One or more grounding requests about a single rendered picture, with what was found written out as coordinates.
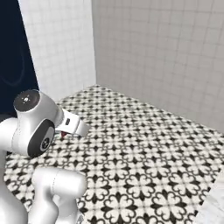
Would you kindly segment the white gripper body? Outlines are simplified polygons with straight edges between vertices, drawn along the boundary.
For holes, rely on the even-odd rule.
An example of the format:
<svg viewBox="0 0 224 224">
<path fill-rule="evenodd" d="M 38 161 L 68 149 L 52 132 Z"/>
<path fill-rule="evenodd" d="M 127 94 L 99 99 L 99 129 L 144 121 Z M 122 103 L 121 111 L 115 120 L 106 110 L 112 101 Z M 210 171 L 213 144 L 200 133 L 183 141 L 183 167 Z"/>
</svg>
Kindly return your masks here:
<svg viewBox="0 0 224 224">
<path fill-rule="evenodd" d="M 64 121 L 55 129 L 57 133 L 64 132 L 71 135 L 85 137 L 90 127 L 78 116 L 66 117 Z"/>
</svg>

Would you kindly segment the dark navy fridge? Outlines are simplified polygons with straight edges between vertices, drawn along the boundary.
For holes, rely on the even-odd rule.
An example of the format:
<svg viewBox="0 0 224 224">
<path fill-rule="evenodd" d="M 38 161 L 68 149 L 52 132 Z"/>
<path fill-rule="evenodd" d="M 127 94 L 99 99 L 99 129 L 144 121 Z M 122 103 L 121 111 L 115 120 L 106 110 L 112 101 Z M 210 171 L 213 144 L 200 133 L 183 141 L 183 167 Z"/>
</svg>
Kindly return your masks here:
<svg viewBox="0 0 224 224">
<path fill-rule="evenodd" d="M 0 0 L 0 114 L 17 116 L 14 99 L 38 89 L 18 0 Z"/>
</svg>

